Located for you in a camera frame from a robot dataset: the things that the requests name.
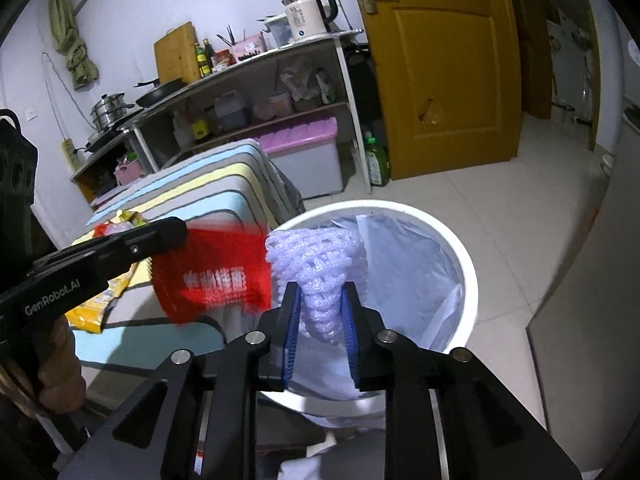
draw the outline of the white kettle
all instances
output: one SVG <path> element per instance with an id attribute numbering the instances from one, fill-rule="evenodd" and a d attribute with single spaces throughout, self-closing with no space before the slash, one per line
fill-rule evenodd
<path id="1" fill-rule="evenodd" d="M 329 23 L 338 15 L 335 0 L 328 0 L 330 12 L 327 16 L 320 0 L 282 0 L 293 41 L 329 32 Z"/>

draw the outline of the green detergent bottle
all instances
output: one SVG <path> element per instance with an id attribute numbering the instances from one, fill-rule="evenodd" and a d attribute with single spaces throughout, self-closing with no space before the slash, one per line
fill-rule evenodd
<path id="1" fill-rule="evenodd" d="M 386 186 L 389 182 L 389 160 L 385 149 L 370 132 L 365 133 L 364 154 L 367 159 L 369 180 L 374 186 Z"/>

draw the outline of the stainless steel pot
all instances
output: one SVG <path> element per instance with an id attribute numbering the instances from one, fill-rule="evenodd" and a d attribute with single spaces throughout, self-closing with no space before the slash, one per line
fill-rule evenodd
<path id="1" fill-rule="evenodd" d="M 124 94 L 105 94 L 91 108 L 91 117 L 94 118 L 95 127 L 102 132 L 106 132 L 119 118 L 126 115 L 128 108 L 133 108 L 134 106 L 124 102 Z"/>

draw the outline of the silver screw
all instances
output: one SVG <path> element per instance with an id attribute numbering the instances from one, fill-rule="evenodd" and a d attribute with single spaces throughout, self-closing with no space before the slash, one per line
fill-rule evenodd
<path id="1" fill-rule="evenodd" d="M 191 354 L 188 350 L 176 350 L 171 354 L 171 361 L 177 365 L 183 365 L 189 361 L 189 359 L 191 359 Z"/>
<path id="2" fill-rule="evenodd" d="M 468 363 L 469 361 L 471 361 L 472 357 L 474 356 L 469 350 L 467 350 L 462 346 L 454 348 L 451 351 L 451 355 L 456 361 L 460 363 Z"/>
<path id="3" fill-rule="evenodd" d="M 249 332 L 246 336 L 244 336 L 245 341 L 247 341 L 250 345 L 258 345 L 267 339 L 262 332 L 259 330 L 254 330 L 253 332 Z"/>
<path id="4" fill-rule="evenodd" d="M 394 332 L 393 330 L 381 330 L 378 333 L 378 339 L 383 343 L 392 343 L 398 339 L 398 332 Z"/>

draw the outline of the cutting board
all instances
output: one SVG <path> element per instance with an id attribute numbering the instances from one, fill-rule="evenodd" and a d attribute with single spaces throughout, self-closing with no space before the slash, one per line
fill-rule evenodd
<path id="1" fill-rule="evenodd" d="M 195 36 L 193 25 L 187 22 L 154 43 L 156 67 L 161 84 L 179 77 L 187 84 L 200 79 L 194 48 Z"/>

